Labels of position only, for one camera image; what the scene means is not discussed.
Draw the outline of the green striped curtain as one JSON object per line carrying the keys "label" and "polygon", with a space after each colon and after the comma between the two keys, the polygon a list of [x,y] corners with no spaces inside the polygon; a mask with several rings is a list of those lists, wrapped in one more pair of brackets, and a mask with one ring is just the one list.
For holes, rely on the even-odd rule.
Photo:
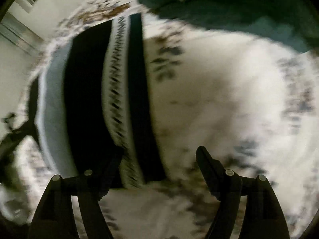
{"label": "green striped curtain", "polygon": [[42,38],[8,12],[1,21],[1,36],[33,56],[38,55],[43,43]]}

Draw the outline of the floral cream bed blanket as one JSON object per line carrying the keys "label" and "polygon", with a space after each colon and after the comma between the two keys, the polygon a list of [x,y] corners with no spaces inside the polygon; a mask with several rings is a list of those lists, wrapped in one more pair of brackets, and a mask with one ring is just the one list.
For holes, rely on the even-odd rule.
{"label": "floral cream bed blanket", "polygon": [[196,161],[204,146],[225,169],[264,175],[289,238],[318,238],[318,51],[241,31],[160,18],[138,0],[85,0],[45,42],[16,113],[3,122],[1,238],[28,238],[54,175],[28,118],[32,81],[90,27],[140,14],[153,130],[168,180],[111,188],[98,201],[113,238],[206,238],[219,207]]}

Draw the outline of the black garment with patterned band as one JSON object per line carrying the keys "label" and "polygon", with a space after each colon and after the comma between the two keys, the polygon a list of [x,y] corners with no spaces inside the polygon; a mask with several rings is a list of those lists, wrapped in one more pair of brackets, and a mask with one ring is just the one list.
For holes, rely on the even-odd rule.
{"label": "black garment with patterned band", "polygon": [[49,170],[110,171],[111,188],[168,180],[155,138],[140,14],[83,31],[32,81],[28,118]]}

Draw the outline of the dark green fleece garment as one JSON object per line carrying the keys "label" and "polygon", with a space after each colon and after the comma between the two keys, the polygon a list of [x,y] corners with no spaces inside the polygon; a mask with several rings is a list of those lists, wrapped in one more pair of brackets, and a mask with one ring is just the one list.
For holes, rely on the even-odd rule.
{"label": "dark green fleece garment", "polygon": [[241,31],[318,51],[318,0],[138,0],[160,18]]}

